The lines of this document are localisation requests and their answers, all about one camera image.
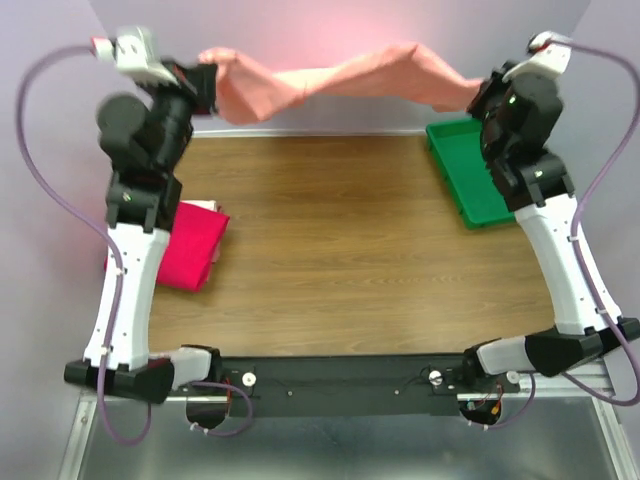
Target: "metal frame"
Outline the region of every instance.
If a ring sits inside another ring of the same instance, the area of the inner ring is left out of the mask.
[[[598,361],[571,372],[580,381],[607,395],[613,394],[613,388],[604,362]],[[574,386],[563,377],[546,378],[536,375],[536,396],[542,398],[567,398],[585,397],[586,392]],[[531,381],[528,376],[520,379],[521,391],[508,393],[505,396],[512,398],[528,398],[531,392]],[[226,401],[223,396],[216,397],[191,397],[189,389],[181,390],[182,395],[169,397],[167,402],[220,402]],[[473,400],[484,397],[477,394],[458,394],[458,400]],[[120,398],[109,398],[109,403],[125,401]],[[65,452],[62,468],[58,480],[79,480],[84,453],[91,437],[91,429],[94,421],[99,421],[96,415],[96,396],[92,391],[83,391],[80,394],[76,416],[69,442]],[[640,478],[634,461],[633,453],[627,442],[625,432],[618,420],[613,406],[608,403],[593,399],[593,405],[598,416],[600,426],[607,444],[607,450],[616,470],[618,480],[636,480]]]

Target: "green tray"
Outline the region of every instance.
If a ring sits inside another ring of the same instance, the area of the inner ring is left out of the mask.
[[[486,169],[480,129],[475,119],[432,123],[426,129],[429,150],[469,229],[515,222]]]

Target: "gray wall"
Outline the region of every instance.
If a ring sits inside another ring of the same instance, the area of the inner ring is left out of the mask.
[[[0,478],[56,478],[78,392],[62,382],[95,322],[105,247],[36,185],[19,156],[14,97],[46,51],[89,41],[102,28],[84,0],[3,2],[0,86]],[[108,163],[98,152],[94,105],[124,85],[92,59],[68,62],[37,84],[28,137],[43,174],[100,219]]]
[[[223,46],[273,70],[325,67],[389,43],[416,41],[463,75],[483,77],[507,57],[520,57],[532,34],[572,32],[589,0],[199,0],[188,7],[157,0],[90,2],[108,31],[145,24],[163,52],[185,61]],[[423,131],[450,116],[395,99],[316,98],[251,129]],[[229,133],[229,125],[215,119],[196,128]]]
[[[574,39],[627,55],[640,66],[638,0],[592,0]],[[562,80],[567,108],[553,146],[567,161],[581,191],[588,186],[626,130],[634,95],[627,74],[591,57],[572,58]],[[585,230],[610,292],[628,316],[640,316],[640,135],[632,139],[617,166],[588,207]],[[635,346],[640,355],[640,346]],[[623,352],[607,361],[620,398],[635,393],[635,380]],[[640,407],[619,411],[640,459]]]

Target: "brown wood surface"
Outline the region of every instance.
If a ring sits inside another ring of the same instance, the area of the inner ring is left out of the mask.
[[[465,229],[424,138],[194,140],[177,176],[231,222],[203,291],[158,288],[154,350],[449,352],[553,324],[524,234]]]

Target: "red cloth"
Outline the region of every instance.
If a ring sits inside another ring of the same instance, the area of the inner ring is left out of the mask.
[[[214,255],[228,223],[227,215],[181,202],[169,246],[160,263],[157,283],[199,291],[209,278]]]

